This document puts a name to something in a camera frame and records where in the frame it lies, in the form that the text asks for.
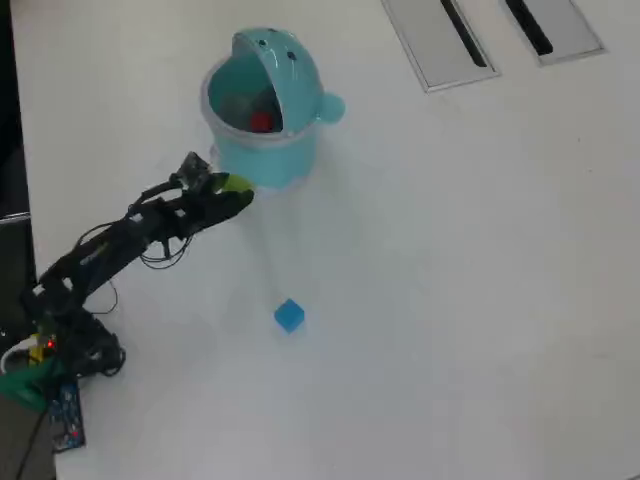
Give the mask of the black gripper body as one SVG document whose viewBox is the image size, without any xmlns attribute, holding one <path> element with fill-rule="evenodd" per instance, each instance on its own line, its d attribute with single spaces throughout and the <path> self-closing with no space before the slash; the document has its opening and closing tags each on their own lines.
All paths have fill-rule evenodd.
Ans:
<svg viewBox="0 0 640 480">
<path fill-rule="evenodd" d="M 203 202 L 199 195 L 183 192 L 172 200 L 155 198 L 149 205 L 154 219 L 150 240 L 186 239 L 203 230 Z"/>
</svg>

